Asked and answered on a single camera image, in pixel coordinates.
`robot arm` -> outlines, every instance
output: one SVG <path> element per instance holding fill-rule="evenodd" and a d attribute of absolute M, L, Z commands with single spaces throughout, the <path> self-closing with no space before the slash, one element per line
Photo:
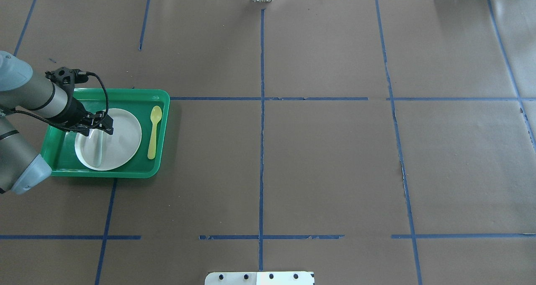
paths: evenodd
<path fill-rule="evenodd" d="M 0 194 L 28 191 L 50 176 L 52 169 L 5 118 L 22 113 L 31 115 L 65 132 L 88 136 L 90 129 L 113 134 L 113 120 L 106 110 L 92 114 L 73 98 L 75 84 L 88 81 L 94 73 L 62 67 L 35 75 L 32 67 L 8 52 L 0 52 Z M 17 111 L 21 106 L 28 111 Z"/>

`white plate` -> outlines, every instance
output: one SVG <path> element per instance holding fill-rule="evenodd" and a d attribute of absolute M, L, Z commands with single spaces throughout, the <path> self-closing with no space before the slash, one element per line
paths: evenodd
<path fill-rule="evenodd" d="M 113 119 L 113 135 L 104 133 L 102 139 L 102 163 L 94 167 L 96 135 L 86 137 L 76 134 L 75 153 L 78 160 L 86 167 L 96 171 L 109 171 L 127 163 L 142 143 L 142 127 L 138 119 L 123 109 L 112 108 L 108 115 Z"/>

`rectangular plastic tray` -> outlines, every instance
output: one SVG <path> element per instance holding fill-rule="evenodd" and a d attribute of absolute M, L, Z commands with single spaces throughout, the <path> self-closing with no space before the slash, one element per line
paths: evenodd
<path fill-rule="evenodd" d="M 107 89 L 107 92 L 110 108 L 129 111 L 142 126 L 142 142 L 138 152 L 121 167 L 110 171 L 94 171 L 82 165 L 76 157 L 76 133 L 65 133 L 49 126 L 41 155 L 52 168 L 53 176 L 149 178 L 160 168 L 169 113 L 169 94 L 163 90 L 148 89 Z M 90 112 L 100 111 L 106 107 L 104 92 L 101 89 L 77 88 L 74 96 Z M 152 130 L 150 115 L 154 106 L 161 107 L 162 121 L 157 127 L 157 156 L 150 160 L 147 158 L 147 149 Z"/>

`yellow spoon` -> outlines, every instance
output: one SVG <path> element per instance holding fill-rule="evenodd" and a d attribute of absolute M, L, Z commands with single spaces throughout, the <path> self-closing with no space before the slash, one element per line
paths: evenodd
<path fill-rule="evenodd" d="M 153 130 L 151 131 L 151 140 L 149 141 L 148 159 L 154 159 L 157 156 L 157 125 L 162 120 L 162 109 L 155 106 L 151 111 L 151 122 L 153 122 Z"/>

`spoon handle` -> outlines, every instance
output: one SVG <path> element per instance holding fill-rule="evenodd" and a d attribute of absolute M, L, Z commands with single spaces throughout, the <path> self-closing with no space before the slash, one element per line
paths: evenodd
<path fill-rule="evenodd" d="M 151 131 L 151 140 L 149 140 L 149 151 L 147 152 L 148 159 L 154 159 L 157 156 L 157 123 L 153 122 L 153 130 Z"/>

